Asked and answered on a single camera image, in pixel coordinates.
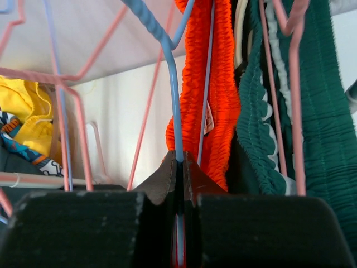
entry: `yellow fabric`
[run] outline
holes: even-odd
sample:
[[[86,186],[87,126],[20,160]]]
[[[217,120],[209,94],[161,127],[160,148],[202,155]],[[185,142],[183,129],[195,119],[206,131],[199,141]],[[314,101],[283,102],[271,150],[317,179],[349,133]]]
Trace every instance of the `yellow fabric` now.
[[[45,155],[50,156],[53,125],[50,97],[38,82],[6,79],[0,76],[0,108],[12,113],[23,124],[14,140]],[[54,160],[62,164],[61,143],[57,142]]]

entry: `green fabric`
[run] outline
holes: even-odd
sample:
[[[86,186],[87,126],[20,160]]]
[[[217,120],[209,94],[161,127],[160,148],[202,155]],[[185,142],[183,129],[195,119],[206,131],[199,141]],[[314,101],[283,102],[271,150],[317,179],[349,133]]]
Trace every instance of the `green fabric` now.
[[[25,159],[10,154],[5,148],[2,147],[2,139],[0,138],[0,172],[16,172],[27,173],[35,175],[43,175],[41,170],[27,162]]]
[[[293,0],[283,3],[289,13]],[[278,38],[288,66],[291,38],[280,30]],[[329,203],[356,258],[357,139],[340,81],[326,0],[311,1],[307,10],[300,76],[307,194]]]
[[[238,141],[254,169],[262,194],[284,195],[286,183],[277,172],[275,163],[268,158],[275,151],[274,141],[269,136],[269,127],[262,117],[267,114],[267,103],[263,101],[266,92],[260,82],[260,49],[263,41],[258,1],[249,1],[250,20],[254,31],[253,47],[248,59],[248,66],[239,84],[239,98],[242,106],[237,120]],[[255,179],[243,174],[243,179]]]

